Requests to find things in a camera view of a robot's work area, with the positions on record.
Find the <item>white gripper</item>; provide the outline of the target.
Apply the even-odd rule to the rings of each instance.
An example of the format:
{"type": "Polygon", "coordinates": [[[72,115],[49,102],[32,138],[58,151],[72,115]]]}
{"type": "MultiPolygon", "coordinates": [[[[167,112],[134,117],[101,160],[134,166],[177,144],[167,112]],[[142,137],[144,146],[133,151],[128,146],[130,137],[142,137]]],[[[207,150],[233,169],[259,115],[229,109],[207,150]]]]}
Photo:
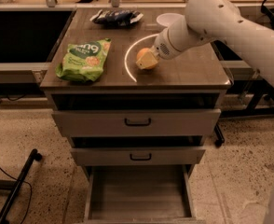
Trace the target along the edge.
{"type": "MultiPolygon", "coordinates": [[[[165,60],[170,60],[182,52],[180,51],[179,42],[181,34],[171,28],[165,28],[158,34],[154,42],[154,49],[158,56],[165,60]]],[[[153,69],[158,64],[158,58],[151,52],[149,61],[136,60],[136,65],[142,69],[153,69]]]]}

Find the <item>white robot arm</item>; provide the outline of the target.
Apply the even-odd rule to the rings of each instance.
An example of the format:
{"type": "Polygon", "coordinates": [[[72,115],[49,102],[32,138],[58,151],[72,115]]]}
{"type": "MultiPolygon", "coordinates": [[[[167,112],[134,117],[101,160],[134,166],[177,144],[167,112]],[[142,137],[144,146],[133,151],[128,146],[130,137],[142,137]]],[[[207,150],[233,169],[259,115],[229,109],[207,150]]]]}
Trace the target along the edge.
{"type": "MultiPolygon", "coordinates": [[[[224,42],[274,87],[274,31],[248,21],[227,0],[189,0],[187,26],[166,35],[173,56],[200,40],[224,42]]],[[[207,224],[274,224],[274,118],[226,119],[226,143],[211,141],[191,177],[194,205],[207,224]]]]}

